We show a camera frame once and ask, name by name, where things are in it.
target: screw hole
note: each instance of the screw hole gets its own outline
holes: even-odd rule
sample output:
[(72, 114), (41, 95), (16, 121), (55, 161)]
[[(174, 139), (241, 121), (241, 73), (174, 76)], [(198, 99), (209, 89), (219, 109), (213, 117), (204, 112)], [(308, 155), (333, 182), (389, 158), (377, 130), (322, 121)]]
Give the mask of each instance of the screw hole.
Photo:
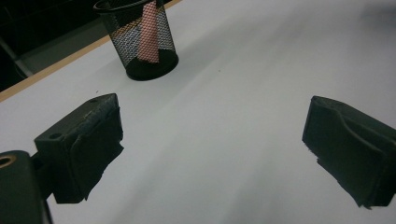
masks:
[(16, 159), (17, 158), (14, 155), (7, 155), (7, 156), (0, 157), (0, 169), (4, 168), (6, 166), (9, 166)]
[(59, 138), (62, 134), (61, 133), (53, 133), (52, 135), (49, 136), (50, 139), (55, 139)]

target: mesh pencil holder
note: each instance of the mesh pencil holder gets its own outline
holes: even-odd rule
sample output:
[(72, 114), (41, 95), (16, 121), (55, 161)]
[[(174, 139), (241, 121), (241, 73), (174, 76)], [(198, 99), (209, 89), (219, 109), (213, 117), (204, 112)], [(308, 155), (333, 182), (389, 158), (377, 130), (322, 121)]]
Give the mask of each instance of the mesh pencil holder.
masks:
[(178, 63), (163, 0), (101, 0), (93, 6), (133, 80), (151, 80)]

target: table surface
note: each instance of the table surface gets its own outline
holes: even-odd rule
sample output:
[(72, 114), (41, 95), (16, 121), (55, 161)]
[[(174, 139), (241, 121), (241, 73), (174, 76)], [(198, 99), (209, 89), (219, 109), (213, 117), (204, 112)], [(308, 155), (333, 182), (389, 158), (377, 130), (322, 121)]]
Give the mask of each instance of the table surface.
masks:
[(353, 199), (302, 142), (313, 95), (396, 128), (391, 0), (184, 0), (167, 9), (179, 64), (125, 75), (111, 42), (0, 104), (0, 151), (115, 92), (125, 147), (56, 224), (396, 223), (396, 202)]

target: white table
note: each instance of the white table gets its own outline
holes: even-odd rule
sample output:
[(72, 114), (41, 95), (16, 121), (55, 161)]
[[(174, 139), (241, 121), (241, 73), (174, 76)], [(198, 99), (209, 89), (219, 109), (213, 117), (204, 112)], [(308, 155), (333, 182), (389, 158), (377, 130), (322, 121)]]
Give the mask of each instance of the white table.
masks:
[(125, 147), (56, 224), (396, 223), (359, 208), (302, 142), (313, 95), (396, 128), (392, 0), (184, 0), (167, 10), (180, 58), (147, 82), (111, 42), (0, 104), (1, 151), (85, 101), (119, 96)]

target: pink object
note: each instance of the pink object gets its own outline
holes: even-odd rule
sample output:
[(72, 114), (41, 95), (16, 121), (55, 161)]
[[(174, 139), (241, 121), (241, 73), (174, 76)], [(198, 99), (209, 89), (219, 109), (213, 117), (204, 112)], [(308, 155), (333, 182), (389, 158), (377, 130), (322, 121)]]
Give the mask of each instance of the pink object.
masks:
[(137, 59), (149, 63), (159, 63), (157, 36), (157, 7), (156, 1), (143, 6), (141, 33)]

